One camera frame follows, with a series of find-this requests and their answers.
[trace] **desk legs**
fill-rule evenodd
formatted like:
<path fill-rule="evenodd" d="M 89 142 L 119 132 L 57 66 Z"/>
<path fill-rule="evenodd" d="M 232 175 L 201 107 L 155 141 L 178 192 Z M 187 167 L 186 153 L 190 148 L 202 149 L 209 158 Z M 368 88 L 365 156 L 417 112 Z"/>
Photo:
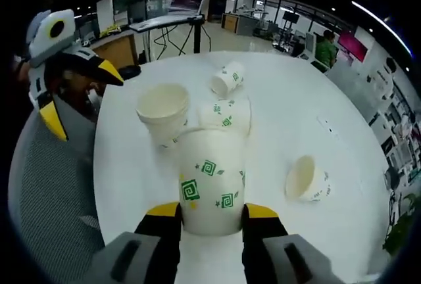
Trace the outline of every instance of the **desk legs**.
<path fill-rule="evenodd" d="M 146 62 L 151 62 L 150 31 L 142 33 L 143 49 L 145 50 Z"/>
<path fill-rule="evenodd" d="M 201 37 L 201 30 L 202 26 L 199 23 L 194 25 L 195 33 L 194 33 L 194 40 L 193 40 L 193 53 L 199 54 L 200 53 L 200 37 Z"/>

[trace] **laptop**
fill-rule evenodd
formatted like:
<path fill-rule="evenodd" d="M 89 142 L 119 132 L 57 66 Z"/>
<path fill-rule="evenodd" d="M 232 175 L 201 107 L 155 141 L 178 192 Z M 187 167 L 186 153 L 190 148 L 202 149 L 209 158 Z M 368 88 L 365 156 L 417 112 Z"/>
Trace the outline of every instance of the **laptop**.
<path fill-rule="evenodd" d="M 185 20 L 187 18 L 199 18 L 204 0 L 171 0 L 168 14 L 158 16 L 137 24 L 131 24 L 133 30 L 146 30 L 160 24 Z"/>

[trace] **plain white cup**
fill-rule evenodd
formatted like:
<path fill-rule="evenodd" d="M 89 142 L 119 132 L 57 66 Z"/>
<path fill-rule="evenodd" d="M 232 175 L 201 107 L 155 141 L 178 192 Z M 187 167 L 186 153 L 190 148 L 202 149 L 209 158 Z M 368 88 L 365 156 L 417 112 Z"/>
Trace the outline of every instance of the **plain white cup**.
<path fill-rule="evenodd" d="M 223 236 L 241 229 L 245 140 L 221 128 L 193 128 L 178 138 L 179 192 L 184 229 Z"/>
<path fill-rule="evenodd" d="M 222 67 L 210 81 L 210 88 L 221 98 L 226 99 L 228 94 L 244 81 L 244 66 L 239 62 L 231 62 Z"/>
<path fill-rule="evenodd" d="M 173 147 L 187 124 L 189 94 L 181 85 L 164 83 L 139 97 L 136 112 L 153 141 L 164 148 Z"/>
<path fill-rule="evenodd" d="M 329 174 L 317 168 L 313 157 L 302 156 L 288 173 L 285 193 L 291 199 L 318 202 L 332 194 Z"/>
<path fill-rule="evenodd" d="M 199 126 L 218 126 L 239 131 L 248 136 L 251 128 L 251 104 L 249 99 L 219 100 L 201 105 L 197 111 Z"/>

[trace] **yellow robot beak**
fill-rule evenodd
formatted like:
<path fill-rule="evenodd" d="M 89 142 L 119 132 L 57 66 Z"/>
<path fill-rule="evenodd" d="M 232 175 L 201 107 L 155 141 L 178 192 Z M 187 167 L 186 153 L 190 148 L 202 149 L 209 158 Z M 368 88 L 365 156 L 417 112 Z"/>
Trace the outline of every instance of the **yellow robot beak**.
<path fill-rule="evenodd" d="M 124 83 L 117 69 L 106 59 L 99 64 L 98 69 L 104 71 L 104 76 L 108 76 L 106 81 L 112 85 L 122 85 Z"/>
<path fill-rule="evenodd" d="M 60 140 L 68 141 L 66 131 L 60 120 L 54 100 L 51 100 L 47 105 L 43 106 L 39 110 L 39 113 L 50 131 L 52 131 Z"/>

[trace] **white paper cup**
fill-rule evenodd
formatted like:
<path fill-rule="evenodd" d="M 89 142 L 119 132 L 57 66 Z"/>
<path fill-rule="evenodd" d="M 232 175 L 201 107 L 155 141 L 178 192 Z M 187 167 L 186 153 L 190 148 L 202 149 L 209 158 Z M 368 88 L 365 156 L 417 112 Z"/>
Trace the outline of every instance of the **white paper cup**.
<path fill-rule="evenodd" d="M 199 125 L 218 126 L 239 131 L 248 136 L 251 127 L 250 100 L 219 100 L 202 105 L 197 112 Z"/>
<path fill-rule="evenodd" d="M 178 138 L 184 229 L 223 236 L 241 229 L 244 138 L 220 128 L 193 128 Z"/>
<path fill-rule="evenodd" d="M 210 81 L 210 88 L 221 98 L 226 99 L 228 94 L 244 81 L 244 66 L 239 62 L 231 62 L 217 72 Z"/>
<path fill-rule="evenodd" d="M 287 197 L 318 202 L 332 194 L 329 174 L 314 163 L 311 156 L 302 156 L 288 173 L 285 187 Z"/>
<path fill-rule="evenodd" d="M 173 147 L 187 124 L 189 95 L 177 84 L 155 86 L 139 97 L 137 115 L 146 125 L 152 140 L 164 148 Z"/>

